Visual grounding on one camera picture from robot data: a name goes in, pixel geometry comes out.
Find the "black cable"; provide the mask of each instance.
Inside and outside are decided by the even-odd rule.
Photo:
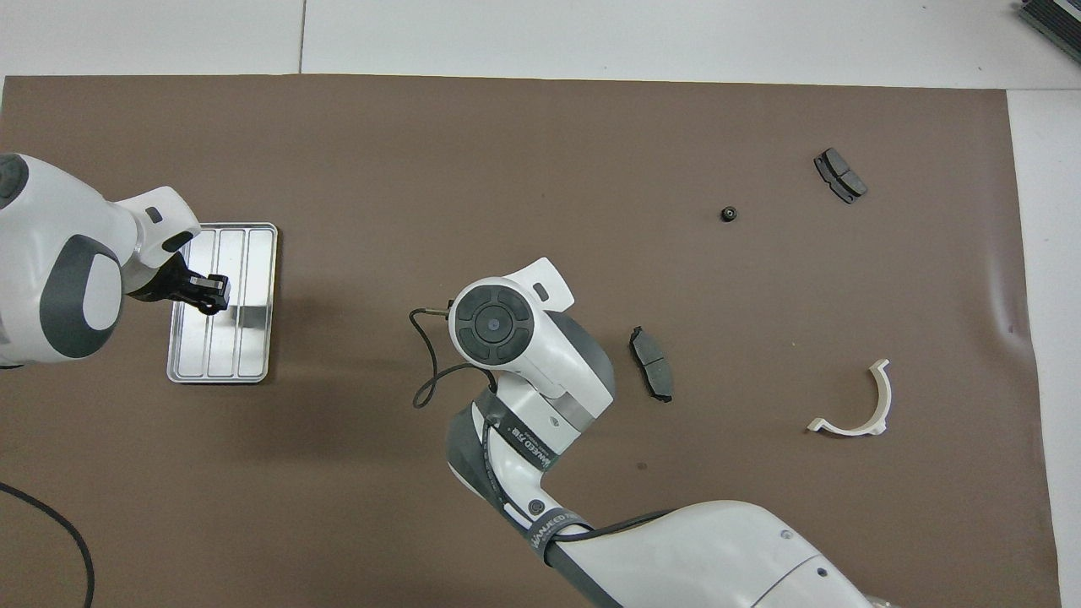
[[[450,368],[444,369],[443,371],[441,371],[441,372],[437,373],[436,375],[429,378],[428,382],[425,382],[424,384],[422,384],[421,387],[416,389],[416,394],[413,395],[413,407],[417,408],[417,409],[421,409],[424,406],[427,406],[428,401],[431,400],[431,393],[435,393],[436,383],[439,382],[439,380],[441,378],[443,378],[445,375],[450,375],[450,374],[452,374],[452,373],[454,373],[456,371],[464,370],[464,369],[475,369],[477,371],[483,372],[484,375],[488,376],[488,387],[489,387],[489,389],[492,391],[493,393],[495,393],[497,385],[495,383],[495,376],[492,375],[491,371],[489,371],[486,369],[481,369],[481,368],[479,368],[479,367],[477,367],[477,366],[475,366],[472,364],[458,364],[458,365],[456,365],[454,367],[450,367]],[[428,398],[424,402],[418,402],[418,399],[421,398],[421,393],[424,393],[424,389],[428,388],[428,387],[431,387],[431,393],[428,394]]]
[[[413,323],[413,328],[416,329],[416,332],[421,334],[421,340],[424,340],[424,345],[428,347],[428,356],[431,357],[431,375],[435,376],[437,373],[439,373],[439,364],[436,361],[436,348],[431,345],[431,341],[428,340],[428,334],[424,332],[424,328],[421,327],[421,323],[416,322],[417,315],[430,315],[430,314],[431,313],[428,312],[428,308],[416,308],[409,314],[409,322]],[[427,406],[428,402],[431,401],[431,398],[435,395],[436,395],[436,385],[435,383],[432,383],[431,391],[428,392],[428,396],[424,398],[423,402],[417,404],[416,397],[413,397],[413,407],[421,409],[424,406]]]
[[[416,409],[421,409],[427,406],[431,401],[431,398],[436,396],[436,383],[439,382],[441,378],[466,368],[473,368],[483,372],[484,375],[488,376],[488,387],[493,393],[495,393],[496,391],[495,375],[493,375],[490,370],[478,368],[472,364],[461,364],[454,367],[446,368],[443,371],[439,371],[439,362],[436,359],[436,348],[431,345],[431,340],[428,340],[428,334],[425,333],[424,328],[421,327],[421,323],[416,322],[416,316],[435,315],[439,317],[445,317],[448,316],[448,314],[449,314],[448,310],[437,310],[433,308],[415,308],[409,314],[409,322],[413,323],[413,327],[416,329],[416,332],[421,334],[421,339],[424,340],[424,345],[428,348],[428,356],[431,357],[431,378],[428,379],[427,382],[422,384],[421,388],[418,388],[416,394],[413,395],[413,407]],[[428,395],[422,400],[421,394],[424,393],[425,389],[428,391]]]
[[[658,517],[664,517],[675,511],[673,508],[668,508],[666,511],[654,511],[653,513],[646,513],[645,515],[639,515],[638,517],[631,517],[626,521],[619,521],[618,524],[612,524],[611,526],[605,526],[603,528],[597,528],[596,530],[589,530],[588,532],[580,532],[577,534],[566,534],[557,536],[555,540],[559,542],[574,542],[574,541],[587,541],[589,539],[595,539],[597,537],[602,537],[604,534],[611,534],[612,532],[622,532],[628,528],[633,528],[635,526],[641,526],[642,524],[648,524],[653,521]]]
[[[66,517],[57,513],[56,510],[24,492],[23,490],[12,488],[11,486],[0,481],[0,491],[6,492],[44,513],[54,521],[63,526],[64,529],[71,534],[71,538],[75,539],[75,544],[79,546],[79,553],[82,554],[82,565],[86,569],[86,597],[83,600],[82,606],[83,608],[90,608],[91,603],[94,600],[94,563],[90,559],[90,547],[86,546],[86,541],[82,540],[82,534],[79,533],[79,530],[76,529],[75,525],[68,521]]]

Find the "grey brake pad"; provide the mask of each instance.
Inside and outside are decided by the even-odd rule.
[[[636,327],[630,334],[630,348],[635,353],[635,360],[645,374],[645,383],[653,398],[666,404],[671,401],[672,371],[657,341],[642,331],[641,327]]]
[[[836,149],[829,148],[818,155],[814,159],[814,166],[822,179],[829,184],[829,189],[844,202],[852,203],[867,194],[867,184],[864,184]]]

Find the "circular button panel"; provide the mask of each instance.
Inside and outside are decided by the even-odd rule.
[[[458,301],[454,333],[470,358],[498,366],[525,352],[533,336],[533,315],[513,289],[480,286]]]

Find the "black control buttons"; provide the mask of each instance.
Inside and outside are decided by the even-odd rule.
[[[8,207],[26,186],[29,170],[17,154],[0,154],[0,209]]]
[[[481,286],[458,301],[454,333],[466,354],[490,366],[518,358],[533,336],[533,314],[517,291],[502,286]]]

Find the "grey rubber band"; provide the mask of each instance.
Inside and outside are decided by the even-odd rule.
[[[530,548],[533,550],[533,553],[536,553],[537,557],[544,559],[545,564],[547,564],[548,560],[545,559],[544,554],[552,538],[563,528],[575,525],[592,529],[580,515],[573,511],[568,511],[563,507],[549,508],[525,532],[525,540],[530,543]]]

